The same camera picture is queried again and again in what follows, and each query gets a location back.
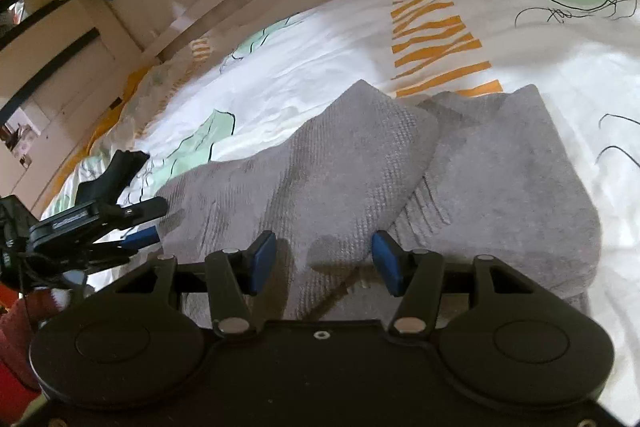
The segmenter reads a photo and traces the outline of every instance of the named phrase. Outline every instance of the folded gray garment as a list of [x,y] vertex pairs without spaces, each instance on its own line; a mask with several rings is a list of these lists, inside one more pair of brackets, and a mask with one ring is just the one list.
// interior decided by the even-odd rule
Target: folded gray garment
[[[370,264],[377,229],[451,260],[492,253],[564,297],[585,289],[600,253],[597,213],[533,86],[416,108],[360,81],[283,144],[193,169],[158,195],[170,204],[164,252],[181,263],[276,233],[258,321],[388,320],[398,303]],[[184,311],[210,325],[206,296]]]

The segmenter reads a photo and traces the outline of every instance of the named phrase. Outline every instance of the bed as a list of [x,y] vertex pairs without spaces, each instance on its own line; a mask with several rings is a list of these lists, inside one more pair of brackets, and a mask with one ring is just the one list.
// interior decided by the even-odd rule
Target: bed
[[132,75],[116,118],[94,133],[44,217],[71,207],[78,184],[104,172],[117,149],[151,156],[119,201],[136,203],[191,168],[282,143],[361,78],[407,104],[533,83],[600,216],[588,311],[616,348],[601,402],[638,421],[638,0],[324,1],[254,0]]

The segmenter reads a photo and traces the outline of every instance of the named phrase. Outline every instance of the blue plastic part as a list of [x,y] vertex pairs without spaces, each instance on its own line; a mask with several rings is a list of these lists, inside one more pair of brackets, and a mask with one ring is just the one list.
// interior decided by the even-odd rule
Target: blue plastic part
[[123,248],[131,248],[132,250],[140,250],[141,248],[150,247],[156,243],[160,243],[158,230],[156,230],[156,227],[149,227],[148,229],[127,235],[127,237],[120,242],[120,246]]
[[271,232],[252,260],[250,295],[258,295],[264,288],[276,261],[276,250],[276,235]]
[[374,233],[371,238],[371,255],[373,264],[382,276],[389,293],[394,297],[404,295],[404,276],[399,260],[378,232]]

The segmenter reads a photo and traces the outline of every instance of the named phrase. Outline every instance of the yellow fabric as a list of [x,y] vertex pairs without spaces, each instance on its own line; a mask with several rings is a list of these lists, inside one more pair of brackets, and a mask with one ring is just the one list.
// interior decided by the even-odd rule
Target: yellow fabric
[[124,93],[121,96],[122,102],[113,109],[110,109],[107,115],[100,120],[100,123],[96,126],[94,133],[91,135],[89,142],[78,153],[69,158],[65,164],[60,168],[56,178],[49,185],[49,192],[47,193],[47,201],[45,206],[49,206],[49,203],[54,197],[62,190],[62,186],[65,184],[66,179],[73,173],[76,166],[85,158],[91,154],[91,147],[98,140],[100,136],[107,134],[107,132],[118,123],[122,110],[127,102],[132,99],[133,95],[138,89],[138,85],[145,78],[145,75],[149,72],[152,66],[142,68],[141,70],[134,71],[129,75],[127,79],[127,85],[124,88]]

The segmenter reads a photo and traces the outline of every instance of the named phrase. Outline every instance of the bolt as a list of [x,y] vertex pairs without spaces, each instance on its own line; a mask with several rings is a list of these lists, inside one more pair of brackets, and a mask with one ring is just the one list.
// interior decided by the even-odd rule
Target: bolt
[[427,324],[418,317],[401,317],[394,322],[394,328],[396,328],[401,335],[407,335],[422,333],[427,329]]
[[228,317],[220,321],[218,328],[225,335],[240,335],[249,331],[251,324],[241,317]]

